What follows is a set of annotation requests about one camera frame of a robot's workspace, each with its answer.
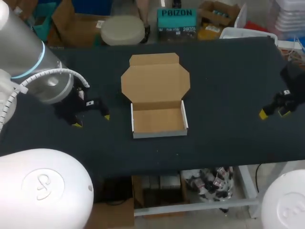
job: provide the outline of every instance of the teal box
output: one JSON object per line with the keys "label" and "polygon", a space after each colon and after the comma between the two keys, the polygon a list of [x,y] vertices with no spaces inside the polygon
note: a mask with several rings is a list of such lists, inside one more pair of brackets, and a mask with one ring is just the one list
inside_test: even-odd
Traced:
{"label": "teal box", "polygon": [[196,9],[158,9],[160,41],[185,41],[197,38]]}
{"label": "teal box", "polygon": [[55,9],[55,2],[38,4],[33,13],[33,17],[35,19],[33,29],[37,36],[44,42],[48,39],[52,24],[52,14],[54,13]]}
{"label": "teal box", "polygon": [[196,9],[158,9],[158,28],[196,26]]}

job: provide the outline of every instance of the white cable spiral wrap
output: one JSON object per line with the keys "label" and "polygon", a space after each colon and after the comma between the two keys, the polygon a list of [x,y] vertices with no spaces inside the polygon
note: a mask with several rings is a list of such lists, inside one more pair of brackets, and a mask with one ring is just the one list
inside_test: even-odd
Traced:
{"label": "white cable spiral wrap", "polygon": [[[77,73],[76,71],[67,69],[67,68],[50,69],[50,70],[46,70],[46,71],[34,74],[31,77],[29,77],[28,79],[26,79],[25,81],[23,81],[20,85],[22,85],[23,87],[26,87],[29,83],[31,83],[32,81],[34,81],[34,80],[36,80],[40,77],[43,77],[43,76],[46,76],[46,75],[51,75],[51,74],[56,74],[56,73],[68,73],[68,74],[74,75],[74,76],[76,76],[77,78],[80,79],[80,81],[82,82],[82,84],[85,87],[87,87],[87,88],[90,87],[88,82],[85,80],[85,78],[81,74]],[[0,133],[1,133],[1,130],[3,128],[5,116],[6,116],[8,110],[10,108],[10,105],[12,104],[13,100],[17,97],[19,92],[20,92],[19,89],[15,89],[14,92],[10,95],[6,104],[3,107],[3,110],[2,110],[1,115],[0,115]]]}

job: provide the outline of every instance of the black table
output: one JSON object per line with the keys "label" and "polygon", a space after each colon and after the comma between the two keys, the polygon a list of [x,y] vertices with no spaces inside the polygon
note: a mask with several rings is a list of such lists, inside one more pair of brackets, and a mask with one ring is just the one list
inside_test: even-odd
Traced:
{"label": "black table", "polygon": [[[132,54],[162,52],[177,53],[190,72],[191,89],[184,97],[188,136],[132,139],[130,102],[121,93],[120,77]],[[267,38],[55,53],[88,80],[91,96],[104,99],[111,120],[91,111],[82,117],[83,128],[68,126],[50,105],[19,95],[1,134],[1,155],[56,149],[102,177],[305,159],[304,105],[286,118],[258,116],[285,89],[279,75],[285,61]]]}

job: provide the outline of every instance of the red object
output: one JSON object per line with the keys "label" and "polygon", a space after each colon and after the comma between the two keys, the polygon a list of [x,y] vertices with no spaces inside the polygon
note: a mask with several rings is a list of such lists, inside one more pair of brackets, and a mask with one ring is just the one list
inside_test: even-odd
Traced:
{"label": "red object", "polygon": [[244,26],[244,29],[249,30],[257,30],[257,31],[263,31],[263,32],[269,32],[266,28],[259,26],[253,22],[248,21],[247,24]]}

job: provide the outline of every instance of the cardboard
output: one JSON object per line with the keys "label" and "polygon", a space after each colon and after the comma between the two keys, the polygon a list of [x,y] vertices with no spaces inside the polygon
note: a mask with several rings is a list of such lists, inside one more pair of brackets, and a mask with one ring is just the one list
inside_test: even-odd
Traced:
{"label": "cardboard", "polygon": [[[234,22],[239,14],[240,8],[238,5],[229,6],[219,1],[205,1],[200,7],[200,15],[203,19],[209,20],[215,25],[234,26]],[[229,15],[228,18],[213,13],[213,10],[217,10]]]}
{"label": "cardboard", "polygon": [[133,138],[187,135],[181,99],[190,89],[190,75],[177,54],[133,55],[121,83],[132,102]]}
{"label": "cardboard", "polygon": [[76,14],[71,0],[62,0],[52,19],[67,47],[92,47],[96,35],[100,34],[98,21],[107,16]]}
{"label": "cardboard", "polygon": [[134,226],[133,198],[117,206],[94,204],[85,229],[109,229]]}
{"label": "cardboard", "polygon": [[47,45],[51,49],[64,49],[63,42],[54,24],[51,25]]}

